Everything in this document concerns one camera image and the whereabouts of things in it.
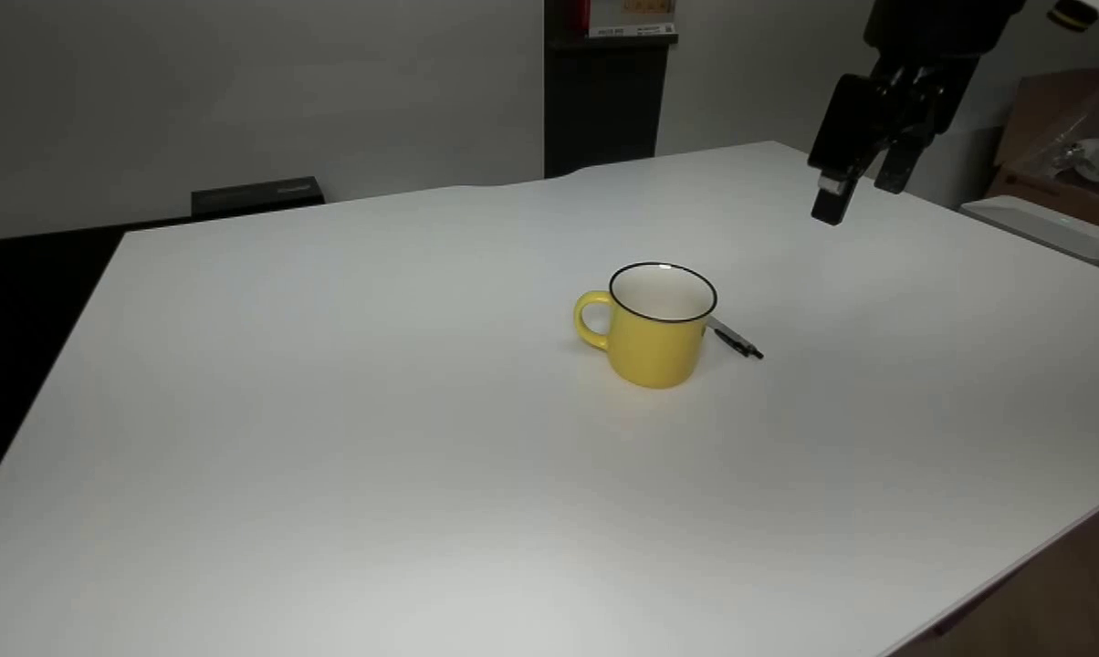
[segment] table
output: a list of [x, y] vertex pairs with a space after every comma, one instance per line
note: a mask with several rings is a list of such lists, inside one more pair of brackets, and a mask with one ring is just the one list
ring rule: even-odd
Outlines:
[[[886, 654], [1099, 511], [1099, 271], [758, 141], [128, 233], [0, 464], [0, 657]], [[766, 362], [640, 389], [629, 258]]]

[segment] mug handle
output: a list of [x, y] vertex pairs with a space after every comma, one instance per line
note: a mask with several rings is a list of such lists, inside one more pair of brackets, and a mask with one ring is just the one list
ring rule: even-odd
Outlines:
[[578, 334], [588, 342], [588, 348], [596, 348], [596, 351], [606, 351], [610, 348], [610, 334], [606, 333], [596, 333], [590, 325], [588, 325], [588, 305], [613, 305], [613, 294], [610, 292], [585, 292], [579, 299], [578, 299], [578, 305], [572, 305], [572, 327], [578, 327]]

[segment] wall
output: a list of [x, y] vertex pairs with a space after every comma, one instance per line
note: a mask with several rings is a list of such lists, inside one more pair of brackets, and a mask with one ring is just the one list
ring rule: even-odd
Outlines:
[[540, 0], [0, 0], [0, 237], [540, 174]]
[[[811, 149], [841, 71], [870, 71], [871, 0], [679, 0], [683, 45], [669, 59], [656, 149], [780, 138]], [[926, 149], [913, 192], [958, 205], [988, 174], [1009, 97], [1030, 71], [1099, 67], [1099, 26], [1086, 35], [1025, 0], [1000, 46], [981, 59], [958, 125]]]

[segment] floor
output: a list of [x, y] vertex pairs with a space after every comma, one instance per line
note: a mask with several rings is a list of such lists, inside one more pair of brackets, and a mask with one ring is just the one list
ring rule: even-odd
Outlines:
[[[0, 241], [0, 457], [121, 231]], [[1099, 514], [897, 657], [1099, 657]]]

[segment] mug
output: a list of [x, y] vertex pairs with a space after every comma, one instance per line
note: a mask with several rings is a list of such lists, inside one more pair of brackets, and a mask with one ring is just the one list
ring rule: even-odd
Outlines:
[[[590, 305], [610, 305], [610, 327], [588, 325]], [[691, 378], [701, 334], [719, 305], [707, 276], [679, 264], [629, 264], [606, 292], [585, 292], [572, 305], [578, 334], [606, 351], [610, 365], [640, 388]]]

